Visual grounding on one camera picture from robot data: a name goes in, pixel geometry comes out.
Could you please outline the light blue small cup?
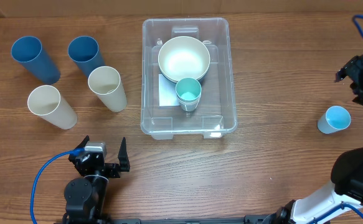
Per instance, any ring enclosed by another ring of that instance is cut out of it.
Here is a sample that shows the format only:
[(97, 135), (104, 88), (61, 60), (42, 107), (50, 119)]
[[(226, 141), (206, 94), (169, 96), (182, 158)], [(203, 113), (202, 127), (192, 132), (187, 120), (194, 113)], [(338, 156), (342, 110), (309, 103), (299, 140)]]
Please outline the light blue small cup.
[(317, 127), (324, 134), (331, 134), (348, 128), (351, 115), (341, 106), (331, 106), (318, 120)]

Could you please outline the cream bowl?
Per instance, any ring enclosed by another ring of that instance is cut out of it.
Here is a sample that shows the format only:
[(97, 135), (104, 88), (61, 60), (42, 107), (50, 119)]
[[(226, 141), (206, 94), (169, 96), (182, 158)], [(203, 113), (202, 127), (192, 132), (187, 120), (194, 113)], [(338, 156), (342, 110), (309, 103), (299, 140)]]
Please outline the cream bowl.
[(181, 67), (181, 68), (161, 68), (161, 74), (170, 82), (177, 83), (183, 78), (194, 78), (199, 82), (205, 78), (209, 71), (207, 68)]
[(168, 40), (158, 53), (158, 65), (161, 68), (207, 68), (210, 60), (208, 48), (200, 40), (189, 36)]

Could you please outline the pink small cup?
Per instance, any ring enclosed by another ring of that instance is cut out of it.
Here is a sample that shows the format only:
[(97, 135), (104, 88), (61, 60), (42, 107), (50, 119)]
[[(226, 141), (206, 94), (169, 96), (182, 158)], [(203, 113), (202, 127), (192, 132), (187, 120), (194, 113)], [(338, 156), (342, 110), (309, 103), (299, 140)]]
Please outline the pink small cup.
[(184, 94), (182, 96), (177, 96), (177, 99), (179, 101), (182, 101), (183, 103), (193, 103), (200, 100), (200, 96), (195, 96), (191, 94)]

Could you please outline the grey small cup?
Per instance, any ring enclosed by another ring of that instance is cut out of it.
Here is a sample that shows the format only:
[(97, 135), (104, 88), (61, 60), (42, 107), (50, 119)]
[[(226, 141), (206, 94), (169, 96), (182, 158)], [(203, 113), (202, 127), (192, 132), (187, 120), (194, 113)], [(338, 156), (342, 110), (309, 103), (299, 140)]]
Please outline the grey small cup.
[(194, 111), (197, 108), (198, 103), (199, 103), (198, 101), (194, 101), (194, 102), (179, 101), (179, 105), (180, 105), (181, 109), (186, 112)]

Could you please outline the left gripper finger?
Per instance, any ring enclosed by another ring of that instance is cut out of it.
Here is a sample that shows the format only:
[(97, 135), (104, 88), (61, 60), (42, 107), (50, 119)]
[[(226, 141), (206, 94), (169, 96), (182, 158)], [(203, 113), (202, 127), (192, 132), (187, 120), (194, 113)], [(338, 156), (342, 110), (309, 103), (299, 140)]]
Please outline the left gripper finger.
[(128, 158), (128, 153), (126, 150), (126, 138), (123, 137), (120, 150), (118, 152), (118, 160), (121, 172), (129, 172), (130, 171), (130, 161)]
[(87, 145), (87, 142), (89, 142), (89, 140), (89, 135), (86, 135), (83, 141), (75, 149), (83, 149)]

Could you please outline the green small cup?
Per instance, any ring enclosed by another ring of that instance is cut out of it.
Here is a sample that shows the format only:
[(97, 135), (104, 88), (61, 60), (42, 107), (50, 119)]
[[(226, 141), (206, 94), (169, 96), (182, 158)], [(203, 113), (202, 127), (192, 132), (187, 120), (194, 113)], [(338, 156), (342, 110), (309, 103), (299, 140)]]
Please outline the green small cup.
[(182, 96), (186, 93), (201, 96), (201, 84), (195, 78), (183, 78), (176, 83), (176, 95)]

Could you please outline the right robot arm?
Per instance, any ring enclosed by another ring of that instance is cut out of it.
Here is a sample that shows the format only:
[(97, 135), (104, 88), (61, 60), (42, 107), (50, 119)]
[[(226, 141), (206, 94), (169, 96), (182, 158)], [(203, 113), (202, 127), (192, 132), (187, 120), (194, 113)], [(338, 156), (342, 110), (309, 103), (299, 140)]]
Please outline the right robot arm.
[[(363, 106), (363, 55), (351, 58), (337, 73), (336, 81), (349, 77), (353, 101)], [(331, 180), (310, 196), (292, 200), (264, 223), (329, 223), (348, 212), (363, 219), (363, 147), (342, 153), (331, 171)]]

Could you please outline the blue bowl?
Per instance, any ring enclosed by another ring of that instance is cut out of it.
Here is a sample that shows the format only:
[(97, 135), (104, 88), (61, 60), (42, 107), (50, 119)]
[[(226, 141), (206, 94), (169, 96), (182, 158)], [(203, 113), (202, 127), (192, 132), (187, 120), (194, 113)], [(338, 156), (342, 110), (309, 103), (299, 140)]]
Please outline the blue bowl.
[[(171, 82), (171, 83), (174, 83), (174, 84), (176, 84), (176, 83), (177, 83), (177, 81), (174, 81), (174, 80), (172, 80), (172, 79), (170, 79), (170, 78), (166, 77), (166, 76), (165, 76), (165, 75), (163, 75), (162, 73), (160, 73), (159, 75), (161, 75), (163, 78), (165, 78), (167, 81), (169, 81), (169, 82)], [(205, 76), (201, 77), (200, 79), (197, 79), (197, 81), (198, 81), (200, 84), (204, 83), (204, 80), (205, 80)]]

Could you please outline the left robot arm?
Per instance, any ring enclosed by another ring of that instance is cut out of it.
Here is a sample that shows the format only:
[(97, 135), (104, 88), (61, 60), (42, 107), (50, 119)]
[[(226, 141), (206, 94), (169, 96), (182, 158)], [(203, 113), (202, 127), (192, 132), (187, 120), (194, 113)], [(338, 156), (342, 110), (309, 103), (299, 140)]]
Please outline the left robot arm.
[(123, 138), (118, 151), (118, 163), (105, 162), (106, 144), (93, 142), (88, 136), (71, 152), (68, 160), (80, 174), (64, 189), (66, 200), (63, 223), (113, 223), (109, 215), (103, 213), (106, 188), (109, 180), (120, 178), (130, 170)]

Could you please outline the cream tall cup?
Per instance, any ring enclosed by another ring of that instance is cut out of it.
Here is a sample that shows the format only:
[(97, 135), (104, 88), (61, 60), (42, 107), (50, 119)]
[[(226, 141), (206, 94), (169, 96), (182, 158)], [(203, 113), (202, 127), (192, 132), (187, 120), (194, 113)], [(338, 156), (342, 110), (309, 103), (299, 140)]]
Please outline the cream tall cup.
[(120, 73), (113, 67), (101, 66), (88, 77), (88, 87), (113, 112), (126, 108), (127, 99)]
[(31, 113), (61, 129), (74, 127), (78, 120), (76, 112), (52, 85), (35, 88), (29, 94), (27, 106)]

